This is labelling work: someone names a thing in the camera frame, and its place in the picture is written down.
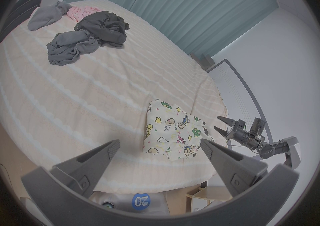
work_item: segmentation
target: black jacket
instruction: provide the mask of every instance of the black jacket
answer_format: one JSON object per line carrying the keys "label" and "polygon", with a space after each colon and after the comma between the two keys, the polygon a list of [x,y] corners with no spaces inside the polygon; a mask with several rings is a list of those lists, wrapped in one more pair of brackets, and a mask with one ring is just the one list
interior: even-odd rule
{"label": "black jacket", "polygon": [[75,27],[74,30],[88,30],[99,39],[101,45],[110,44],[115,47],[121,47],[126,41],[125,30],[129,30],[129,24],[124,19],[108,11],[96,12],[84,17]]}

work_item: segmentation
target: bedsheet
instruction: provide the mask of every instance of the bedsheet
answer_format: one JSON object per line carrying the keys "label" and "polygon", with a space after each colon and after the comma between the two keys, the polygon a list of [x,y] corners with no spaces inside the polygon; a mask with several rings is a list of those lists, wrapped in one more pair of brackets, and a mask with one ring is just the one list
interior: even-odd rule
{"label": "bedsheet", "polygon": [[114,12],[130,24],[122,48],[105,46],[74,64],[51,65],[46,44],[75,22],[29,31],[28,20],[0,44],[0,120],[15,144],[35,164],[50,169],[110,140],[120,139],[95,190],[152,193],[193,186],[216,173],[200,149],[193,159],[169,161],[142,153],[152,99],[180,104],[206,122],[214,141],[226,146],[214,126],[227,110],[210,76],[161,32],[107,0],[91,6]]}

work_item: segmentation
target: crumpled clothing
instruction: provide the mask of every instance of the crumpled clothing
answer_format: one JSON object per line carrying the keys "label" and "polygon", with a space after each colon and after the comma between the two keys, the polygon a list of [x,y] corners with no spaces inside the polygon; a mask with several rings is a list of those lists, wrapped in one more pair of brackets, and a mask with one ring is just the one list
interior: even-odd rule
{"label": "crumpled clothing", "polygon": [[28,29],[35,31],[43,26],[53,24],[66,15],[72,6],[65,1],[58,1],[55,5],[40,7],[34,13],[33,17],[28,22]]}
{"label": "crumpled clothing", "polygon": [[89,6],[85,7],[72,7],[67,12],[67,15],[74,20],[75,22],[80,22],[86,16],[92,15],[96,12],[101,12],[102,10],[99,8],[93,8]]}
{"label": "crumpled clothing", "polygon": [[101,46],[109,44],[115,47],[122,47],[126,41],[126,30],[129,30],[129,24],[124,19],[114,13],[101,11],[83,18],[74,30],[88,30],[99,39]]}
{"label": "crumpled clothing", "polygon": [[197,156],[202,138],[213,140],[205,122],[181,106],[156,99],[150,102],[142,152],[162,154],[169,160]]}
{"label": "crumpled clothing", "polygon": [[77,61],[82,54],[96,51],[99,42],[87,30],[58,33],[47,44],[50,64],[63,66]]}

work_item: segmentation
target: blue sticker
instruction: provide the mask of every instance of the blue sticker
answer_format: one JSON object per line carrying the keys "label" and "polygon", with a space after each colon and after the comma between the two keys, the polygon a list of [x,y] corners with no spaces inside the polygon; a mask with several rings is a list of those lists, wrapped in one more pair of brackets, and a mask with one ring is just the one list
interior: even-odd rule
{"label": "blue sticker", "polygon": [[136,210],[146,209],[151,203],[150,196],[146,193],[144,194],[135,194],[132,199],[132,207]]}

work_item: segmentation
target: cartoon print shirt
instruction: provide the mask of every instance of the cartoon print shirt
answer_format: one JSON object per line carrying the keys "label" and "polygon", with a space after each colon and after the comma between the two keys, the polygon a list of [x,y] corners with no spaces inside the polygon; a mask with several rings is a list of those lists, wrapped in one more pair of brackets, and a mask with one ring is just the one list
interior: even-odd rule
{"label": "cartoon print shirt", "polygon": [[152,100],[146,119],[142,152],[162,154],[169,160],[189,159],[197,155],[202,138],[212,139],[205,122],[176,104]]}

